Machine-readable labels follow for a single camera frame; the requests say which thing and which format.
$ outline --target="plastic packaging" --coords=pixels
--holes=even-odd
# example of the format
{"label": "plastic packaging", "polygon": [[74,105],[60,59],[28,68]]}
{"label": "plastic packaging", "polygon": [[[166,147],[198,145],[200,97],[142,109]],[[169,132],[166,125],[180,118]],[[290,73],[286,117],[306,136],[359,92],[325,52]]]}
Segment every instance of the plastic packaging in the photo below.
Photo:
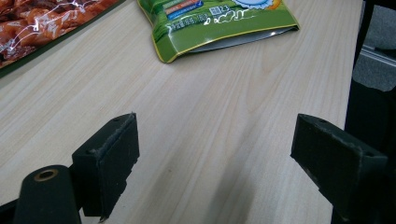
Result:
{"label": "plastic packaging", "polygon": [[162,62],[298,30],[282,0],[138,0]]}
{"label": "plastic packaging", "polygon": [[0,68],[36,56],[44,46],[99,18],[119,0],[2,0],[0,2]]}

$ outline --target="orange food package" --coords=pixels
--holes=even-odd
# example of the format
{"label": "orange food package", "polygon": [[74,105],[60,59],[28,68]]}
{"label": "orange food package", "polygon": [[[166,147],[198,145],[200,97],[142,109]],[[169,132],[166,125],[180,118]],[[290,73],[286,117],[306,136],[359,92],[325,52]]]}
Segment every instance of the orange food package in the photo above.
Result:
{"label": "orange food package", "polygon": [[9,72],[4,69],[7,65],[29,55],[30,59],[23,62],[27,63],[38,49],[123,1],[0,0],[0,76]]}

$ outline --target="light wood grain surface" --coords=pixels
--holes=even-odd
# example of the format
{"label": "light wood grain surface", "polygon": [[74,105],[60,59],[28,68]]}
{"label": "light wood grain surface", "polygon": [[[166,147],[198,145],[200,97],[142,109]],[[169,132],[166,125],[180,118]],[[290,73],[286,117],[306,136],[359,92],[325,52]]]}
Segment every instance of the light wood grain surface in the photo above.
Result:
{"label": "light wood grain surface", "polygon": [[290,148],[298,113],[344,127],[361,0],[285,2],[300,31],[164,64],[127,0],[1,78],[0,204],[134,111],[141,156],[106,223],[330,223]]}

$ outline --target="green snack bag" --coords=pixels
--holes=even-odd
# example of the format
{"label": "green snack bag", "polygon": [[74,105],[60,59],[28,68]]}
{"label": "green snack bag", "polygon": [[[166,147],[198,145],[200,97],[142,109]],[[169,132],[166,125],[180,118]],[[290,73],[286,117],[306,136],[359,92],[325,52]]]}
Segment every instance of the green snack bag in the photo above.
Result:
{"label": "green snack bag", "polygon": [[152,40],[165,63],[187,52],[299,29],[282,0],[138,0],[138,4],[153,26]]}

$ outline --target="packaged sausages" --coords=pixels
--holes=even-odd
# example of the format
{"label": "packaged sausages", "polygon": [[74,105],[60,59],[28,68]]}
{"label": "packaged sausages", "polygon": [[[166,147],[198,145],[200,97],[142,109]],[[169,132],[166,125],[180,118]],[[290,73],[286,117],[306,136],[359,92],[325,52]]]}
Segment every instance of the packaged sausages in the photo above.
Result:
{"label": "packaged sausages", "polygon": [[44,46],[55,45],[122,1],[0,1],[0,77],[43,52],[47,49]]}
{"label": "packaged sausages", "polygon": [[138,0],[162,62],[299,30],[282,0]]}

